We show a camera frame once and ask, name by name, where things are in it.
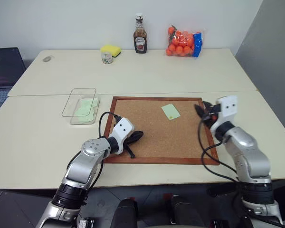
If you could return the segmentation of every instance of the laptop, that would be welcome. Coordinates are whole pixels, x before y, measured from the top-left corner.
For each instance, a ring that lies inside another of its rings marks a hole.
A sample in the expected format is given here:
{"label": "laptop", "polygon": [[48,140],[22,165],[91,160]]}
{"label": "laptop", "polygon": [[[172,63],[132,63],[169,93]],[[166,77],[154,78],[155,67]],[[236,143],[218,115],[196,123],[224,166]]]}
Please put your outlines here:
{"label": "laptop", "polygon": [[25,70],[17,47],[0,48],[0,107]]}

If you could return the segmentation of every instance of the small glass jar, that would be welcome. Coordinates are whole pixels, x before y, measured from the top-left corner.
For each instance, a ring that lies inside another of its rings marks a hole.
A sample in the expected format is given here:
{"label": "small glass jar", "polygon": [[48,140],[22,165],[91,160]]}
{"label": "small glass jar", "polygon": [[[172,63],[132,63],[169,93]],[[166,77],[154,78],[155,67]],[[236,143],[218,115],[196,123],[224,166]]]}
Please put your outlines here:
{"label": "small glass jar", "polygon": [[104,64],[110,64],[113,62],[113,57],[110,52],[101,53],[101,59],[103,60]]}

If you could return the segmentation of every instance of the bottle label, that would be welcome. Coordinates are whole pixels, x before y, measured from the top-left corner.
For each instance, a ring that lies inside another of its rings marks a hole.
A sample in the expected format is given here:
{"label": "bottle label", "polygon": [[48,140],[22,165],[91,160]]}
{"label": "bottle label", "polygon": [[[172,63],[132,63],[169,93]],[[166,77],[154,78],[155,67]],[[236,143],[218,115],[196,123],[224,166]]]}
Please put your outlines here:
{"label": "bottle label", "polygon": [[135,42],[136,42],[137,50],[143,51],[143,49],[144,49],[144,38],[143,37],[137,37],[135,39]]}
{"label": "bottle label", "polygon": [[143,23],[142,22],[136,22],[136,27],[137,28],[143,28]]}

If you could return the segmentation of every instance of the plastic bag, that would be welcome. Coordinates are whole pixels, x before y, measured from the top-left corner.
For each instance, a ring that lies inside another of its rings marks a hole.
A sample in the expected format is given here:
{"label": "plastic bag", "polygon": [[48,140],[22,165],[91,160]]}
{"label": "plastic bag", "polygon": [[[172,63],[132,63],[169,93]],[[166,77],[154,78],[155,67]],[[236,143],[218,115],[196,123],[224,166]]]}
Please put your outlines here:
{"label": "plastic bag", "polygon": [[169,45],[166,49],[168,56],[198,57],[203,44],[202,33],[179,31],[173,25],[168,29]]}

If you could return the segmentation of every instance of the plastic container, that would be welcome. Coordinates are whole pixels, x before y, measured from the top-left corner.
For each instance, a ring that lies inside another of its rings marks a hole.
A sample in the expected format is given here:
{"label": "plastic container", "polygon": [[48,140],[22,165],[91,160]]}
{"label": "plastic container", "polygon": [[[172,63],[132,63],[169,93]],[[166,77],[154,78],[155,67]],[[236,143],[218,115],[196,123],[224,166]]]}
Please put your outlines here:
{"label": "plastic container", "polygon": [[95,88],[72,89],[62,116],[72,125],[93,124],[99,107],[99,95]]}

